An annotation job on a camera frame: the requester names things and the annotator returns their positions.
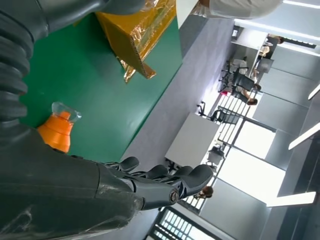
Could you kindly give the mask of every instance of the green tabletop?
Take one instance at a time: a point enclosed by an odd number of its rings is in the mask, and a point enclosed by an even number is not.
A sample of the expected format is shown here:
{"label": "green tabletop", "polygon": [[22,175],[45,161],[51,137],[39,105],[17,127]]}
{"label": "green tabletop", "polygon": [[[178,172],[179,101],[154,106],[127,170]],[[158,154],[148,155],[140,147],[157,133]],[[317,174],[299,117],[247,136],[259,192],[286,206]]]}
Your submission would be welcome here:
{"label": "green tabletop", "polygon": [[78,25],[37,42],[22,101],[32,127],[44,123],[53,102],[82,113],[71,133],[69,154],[98,162],[119,161],[182,63],[177,20],[147,57],[157,75],[136,73],[125,84],[124,70],[93,14]]}

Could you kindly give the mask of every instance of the window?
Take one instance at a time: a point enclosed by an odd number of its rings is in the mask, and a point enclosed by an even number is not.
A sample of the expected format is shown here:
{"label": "window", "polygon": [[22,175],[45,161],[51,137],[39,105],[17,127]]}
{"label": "window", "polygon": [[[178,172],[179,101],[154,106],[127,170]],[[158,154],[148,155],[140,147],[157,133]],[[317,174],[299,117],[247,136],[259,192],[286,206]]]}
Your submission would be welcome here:
{"label": "window", "polygon": [[265,159],[275,136],[275,132],[245,121],[234,145],[257,158]]}
{"label": "window", "polygon": [[267,162],[232,148],[219,178],[254,198],[268,203],[278,195],[285,172]]}
{"label": "window", "polygon": [[218,240],[212,233],[180,212],[166,207],[160,212],[149,236],[155,240]]}

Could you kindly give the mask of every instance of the robotic hand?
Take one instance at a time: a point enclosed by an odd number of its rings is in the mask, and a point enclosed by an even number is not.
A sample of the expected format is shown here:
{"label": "robotic hand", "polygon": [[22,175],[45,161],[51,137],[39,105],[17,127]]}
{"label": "robotic hand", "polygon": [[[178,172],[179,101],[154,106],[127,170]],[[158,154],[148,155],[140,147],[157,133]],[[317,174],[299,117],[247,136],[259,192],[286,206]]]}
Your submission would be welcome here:
{"label": "robotic hand", "polygon": [[175,204],[212,177],[205,165],[152,180],[69,156],[20,124],[34,44],[87,14],[132,14],[145,0],[0,0],[0,239],[60,239],[127,225],[140,210]]}

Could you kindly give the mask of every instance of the gray floor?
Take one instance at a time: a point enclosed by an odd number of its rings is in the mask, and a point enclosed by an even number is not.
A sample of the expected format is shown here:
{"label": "gray floor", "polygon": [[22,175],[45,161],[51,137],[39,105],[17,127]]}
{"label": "gray floor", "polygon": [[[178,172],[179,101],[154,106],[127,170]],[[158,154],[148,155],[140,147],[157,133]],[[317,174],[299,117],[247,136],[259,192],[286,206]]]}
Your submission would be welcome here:
{"label": "gray floor", "polygon": [[[199,27],[203,21],[196,19]],[[128,148],[123,158],[135,156],[140,165],[137,170],[147,171],[158,164],[165,164],[165,155],[189,112],[214,89],[223,64],[226,61],[231,40],[233,21],[210,19],[197,38],[192,31],[180,32],[181,48],[185,55],[183,65],[149,118]],[[188,31],[184,27],[181,31]],[[158,214],[158,210],[143,211],[128,226],[91,240],[143,240]]]}

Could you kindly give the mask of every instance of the bright window light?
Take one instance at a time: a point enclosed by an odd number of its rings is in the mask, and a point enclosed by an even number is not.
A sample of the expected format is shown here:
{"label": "bright window light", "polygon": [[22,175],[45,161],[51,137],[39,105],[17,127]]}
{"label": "bright window light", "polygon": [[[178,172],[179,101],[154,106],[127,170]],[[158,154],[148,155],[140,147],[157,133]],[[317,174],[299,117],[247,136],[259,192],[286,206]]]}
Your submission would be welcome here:
{"label": "bright window light", "polygon": [[256,157],[265,159],[275,136],[275,132],[245,121],[235,145]]}
{"label": "bright window light", "polygon": [[317,94],[318,91],[320,91],[320,84],[318,85],[316,88],[315,88],[313,91],[312,91],[309,97],[308,100],[310,100],[312,98],[313,98],[315,94]]}
{"label": "bright window light", "polygon": [[313,127],[310,128],[310,129],[309,129],[308,131],[302,134],[301,136],[300,136],[300,137],[298,137],[298,138],[292,141],[289,145],[288,149],[289,150],[291,150],[291,149],[293,149],[293,148],[294,148],[294,147],[296,147],[296,146],[297,146],[297,145],[299,145],[299,144],[300,144],[300,143],[302,143],[302,142],[303,142],[303,141],[305,141],[305,140],[306,140],[306,139],[308,139],[308,138],[309,138],[309,137],[315,134],[316,132],[318,132],[319,130],[320,130],[320,122],[318,122],[315,126],[313,126]]}
{"label": "bright window light", "polygon": [[266,204],[267,207],[292,206],[302,204],[312,204],[315,202],[316,192],[306,192],[289,196],[275,197]]}
{"label": "bright window light", "polygon": [[284,0],[283,3],[300,6],[300,7],[312,8],[312,9],[320,9],[320,5],[314,5],[314,4],[309,4],[309,3],[304,3],[304,2]]}
{"label": "bright window light", "polygon": [[266,204],[277,197],[285,174],[284,170],[232,148],[219,178]]}

